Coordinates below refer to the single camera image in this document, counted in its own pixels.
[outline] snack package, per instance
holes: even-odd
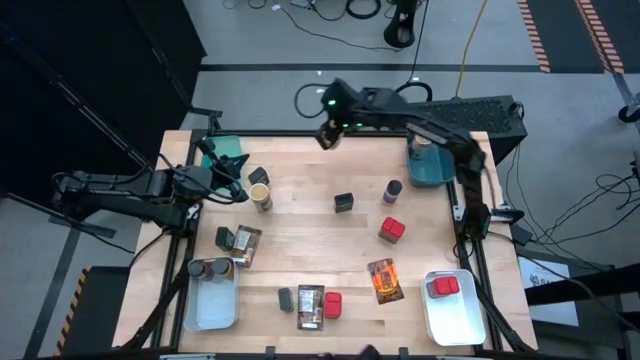
[[[260,243],[262,231],[248,226],[238,226],[236,241],[231,249],[231,257],[238,266],[251,267],[253,255]]]
[[[398,273],[393,259],[384,259],[369,264],[369,273],[376,289],[378,304],[404,299]]]
[[[322,330],[324,286],[298,285],[298,329]]]

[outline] yellow cable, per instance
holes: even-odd
[[[462,75],[464,74],[464,64],[467,62],[467,52],[469,51],[469,46],[473,41],[473,35],[476,33],[476,29],[478,28],[478,24],[480,23],[480,19],[482,18],[482,14],[484,13],[484,8],[487,7],[487,3],[489,0],[484,0],[482,3],[482,7],[480,8],[480,12],[478,13],[478,17],[476,18],[476,23],[473,24],[473,30],[471,30],[471,35],[469,35],[469,40],[467,40],[467,46],[464,48],[464,55],[462,55],[462,64],[460,65],[460,75],[458,75],[458,86],[456,86],[456,97],[458,97],[458,92],[460,91],[460,85],[462,84]]]

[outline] bottle cap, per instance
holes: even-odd
[[[213,260],[213,264],[211,264],[211,268],[214,274],[224,275],[229,271],[229,261],[225,259],[215,259]]]
[[[387,185],[387,192],[390,195],[398,195],[402,191],[402,183],[398,180],[391,180]]]
[[[194,261],[189,264],[187,271],[189,272],[189,275],[193,277],[200,276],[204,272],[204,264],[202,263],[202,261]]]

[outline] orange package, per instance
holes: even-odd
[[[384,259],[369,264],[369,273],[376,289],[378,304],[404,299],[404,293],[398,281],[398,273],[393,259]]]

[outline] label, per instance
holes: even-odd
[[[250,237],[250,233],[243,230],[238,231],[238,235],[236,236],[236,243],[233,245],[234,249],[244,251],[247,248],[247,243],[249,243]]]
[[[298,309],[299,312],[313,312],[314,293],[314,290],[300,290],[300,308]]]

